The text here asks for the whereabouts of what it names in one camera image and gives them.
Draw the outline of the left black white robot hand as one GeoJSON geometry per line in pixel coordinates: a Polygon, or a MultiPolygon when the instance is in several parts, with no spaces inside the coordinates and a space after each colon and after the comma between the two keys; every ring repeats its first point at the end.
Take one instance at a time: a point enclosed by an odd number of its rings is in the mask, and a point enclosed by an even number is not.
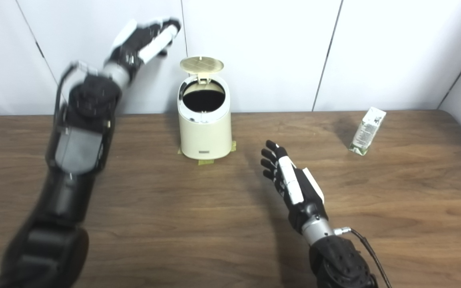
{"type": "Polygon", "coordinates": [[[146,24],[130,20],[113,42],[105,65],[115,64],[133,80],[140,68],[155,57],[166,57],[168,48],[181,30],[177,18],[160,18],[146,24]]]}

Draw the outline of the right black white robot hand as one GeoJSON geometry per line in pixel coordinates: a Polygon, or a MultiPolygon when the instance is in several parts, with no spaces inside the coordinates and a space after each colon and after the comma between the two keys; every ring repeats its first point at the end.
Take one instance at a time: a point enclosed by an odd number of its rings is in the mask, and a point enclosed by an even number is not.
{"type": "Polygon", "coordinates": [[[283,198],[292,228],[301,234],[304,224],[312,218],[328,220],[323,198],[318,195],[317,187],[310,179],[311,173],[297,168],[283,146],[271,140],[267,140],[265,146],[261,150],[261,165],[265,168],[263,176],[273,182],[283,198]]]}

